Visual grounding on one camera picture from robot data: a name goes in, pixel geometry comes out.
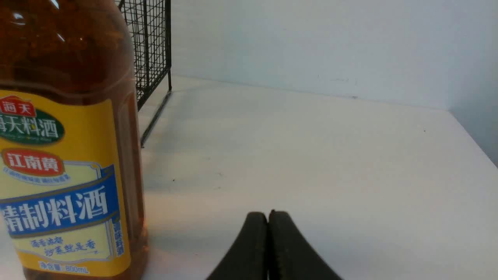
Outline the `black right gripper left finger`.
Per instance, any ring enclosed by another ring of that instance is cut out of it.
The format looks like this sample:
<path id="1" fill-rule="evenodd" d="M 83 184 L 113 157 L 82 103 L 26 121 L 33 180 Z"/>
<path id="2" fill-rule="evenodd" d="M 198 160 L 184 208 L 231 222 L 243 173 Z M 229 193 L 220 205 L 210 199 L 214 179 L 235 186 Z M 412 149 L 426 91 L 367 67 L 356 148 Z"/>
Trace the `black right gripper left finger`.
<path id="1" fill-rule="evenodd" d="M 265 214 L 249 212 L 228 252 L 208 280 L 267 280 L 268 222 Z"/>

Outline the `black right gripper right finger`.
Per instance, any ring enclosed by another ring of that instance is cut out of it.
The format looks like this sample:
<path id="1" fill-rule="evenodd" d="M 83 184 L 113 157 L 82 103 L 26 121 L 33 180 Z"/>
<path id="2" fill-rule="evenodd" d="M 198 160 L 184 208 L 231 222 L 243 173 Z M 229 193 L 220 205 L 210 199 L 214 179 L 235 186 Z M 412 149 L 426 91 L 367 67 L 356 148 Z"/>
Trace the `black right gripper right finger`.
<path id="1" fill-rule="evenodd" d="M 272 210 L 268 229 L 270 280 L 341 280 L 308 243 L 287 212 Z"/>

